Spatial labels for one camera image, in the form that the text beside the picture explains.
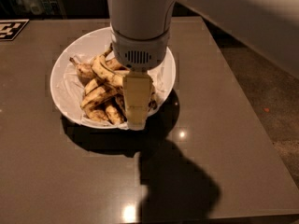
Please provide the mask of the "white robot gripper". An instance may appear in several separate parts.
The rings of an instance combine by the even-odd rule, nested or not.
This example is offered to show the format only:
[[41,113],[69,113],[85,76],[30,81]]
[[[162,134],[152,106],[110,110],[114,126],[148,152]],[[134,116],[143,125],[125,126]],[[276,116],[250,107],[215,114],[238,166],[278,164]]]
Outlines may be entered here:
[[[117,28],[111,25],[116,59],[136,71],[148,71],[163,62],[169,36],[169,25],[161,28],[136,24]],[[130,71],[122,85],[128,128],[141,131],[149,113],[152,79],[147,73]]]

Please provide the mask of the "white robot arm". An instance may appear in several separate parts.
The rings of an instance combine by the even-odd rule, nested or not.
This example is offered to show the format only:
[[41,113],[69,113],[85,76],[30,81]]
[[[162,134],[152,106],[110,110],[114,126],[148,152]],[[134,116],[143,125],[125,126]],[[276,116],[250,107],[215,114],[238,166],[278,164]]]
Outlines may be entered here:
[[299,0],[107,0],[116,59],[124,78],[128,127],[145,127],[150,76],[165,57],[175,3],[221,28],[284,71],[299,75]]

